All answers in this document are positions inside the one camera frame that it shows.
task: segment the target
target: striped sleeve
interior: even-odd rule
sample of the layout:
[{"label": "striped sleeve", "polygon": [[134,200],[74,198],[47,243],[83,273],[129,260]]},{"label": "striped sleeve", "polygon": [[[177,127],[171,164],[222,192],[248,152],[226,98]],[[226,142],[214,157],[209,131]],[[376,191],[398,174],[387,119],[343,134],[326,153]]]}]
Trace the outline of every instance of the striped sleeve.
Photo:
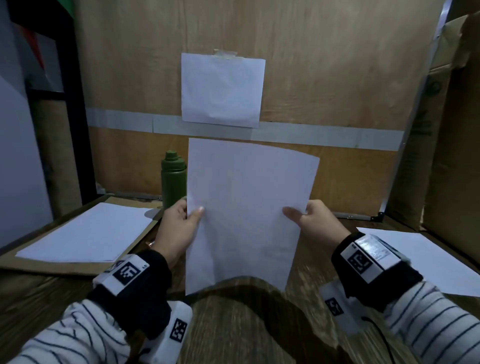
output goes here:
[{"label": "striped sleeve", "polygon": [[60,321],[30,339],[11,364],[124,364],[125,332],[89,300],[71,304]]},{"label": "striped sleeve", "polygon": [[384,316],[425,364],[480,362],[480,321],[428,282],[408,290]]}]

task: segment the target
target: black wrist strap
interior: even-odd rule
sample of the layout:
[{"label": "black wrist strap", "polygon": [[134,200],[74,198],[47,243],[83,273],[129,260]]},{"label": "black wrist strap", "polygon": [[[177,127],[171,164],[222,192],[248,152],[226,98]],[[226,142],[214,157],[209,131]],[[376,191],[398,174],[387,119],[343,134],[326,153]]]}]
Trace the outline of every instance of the black wrist strap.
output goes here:
[{"label": "black wrist strap", "polygon": [[170,320],[171,309],[166,294],[172,285],[172,274],[160,253],[148,249],[137,255],[149,267],[131,284],[117,296],[100,284],[88,294],[87,299],[112,315],[127,335],[139,329],[149,340],[153,340]]},{"label": "black wrist strap", "polygon": [[356,297],[364,306],[383,312],[389,303],[398,300],[406,291],[420,282],[423,276],[407,262],[401,261],[367,283],[340,255],[351,243],[364,235],[362,232],[355,232],[345,238],[335,249],[332,263],[347,297]]}]

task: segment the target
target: bottle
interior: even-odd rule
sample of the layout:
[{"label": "bottle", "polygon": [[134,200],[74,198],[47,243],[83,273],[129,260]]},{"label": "bottle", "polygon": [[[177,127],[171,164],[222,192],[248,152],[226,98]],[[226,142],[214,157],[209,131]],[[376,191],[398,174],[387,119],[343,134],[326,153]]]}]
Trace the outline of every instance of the bottle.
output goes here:
[{"label": "bottle", "polygon": [[169,150],[162,160],[163,208],[167,209],[187,195],[187,166],[177,152]]}]

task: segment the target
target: white paper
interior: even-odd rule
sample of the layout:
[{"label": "white paper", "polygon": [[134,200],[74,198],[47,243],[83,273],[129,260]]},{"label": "white paper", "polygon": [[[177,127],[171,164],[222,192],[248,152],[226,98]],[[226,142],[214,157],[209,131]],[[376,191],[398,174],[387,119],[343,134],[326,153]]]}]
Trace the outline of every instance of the white paper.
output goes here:
[{"label": "white paper", "polygon": [[57,263],[114,262],[154,215],[149,208],[100,203],[16,256]]},{"label": "white paper", "polygon": [[378,236],[411,260],[423,277],[443,293],[480,297],[480,275],[422,234],[358,228]]},{"label": "white paper", "polygon": [[181,55],[184,121],[258,128],[265,60]]},{"label": "white paper", "polygon": [[284,290],[319,159],[294,150],[190,138],[188,212],[205,207],[187,251],[186,294],[238,276]]}]

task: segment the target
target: wire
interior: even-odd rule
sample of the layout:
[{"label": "wire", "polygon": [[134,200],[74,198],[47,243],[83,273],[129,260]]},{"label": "wire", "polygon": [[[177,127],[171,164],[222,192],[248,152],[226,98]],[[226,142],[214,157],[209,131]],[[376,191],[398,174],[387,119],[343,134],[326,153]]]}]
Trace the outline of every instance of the wire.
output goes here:
[{"label": "wire", "polygon": [[390,350],[390,345],[388,345],[387,339],[385,338],[382,330],[380,330],[380,328],[377,326],[377,324],[371,318],[369,318],[367,316],[362,316],[361,319],[363,321],[368,321],[368,322],[372,323],[377,328],[377,331],[380,334],[380,337],[382,338],[382,340],[385,343],[385,346],[387,347],[387,351],[388,351],[388,355],[390,356],[390,360],[392,361],[392,364],[395,364],[395,360],[393,359],[392,351]]}]

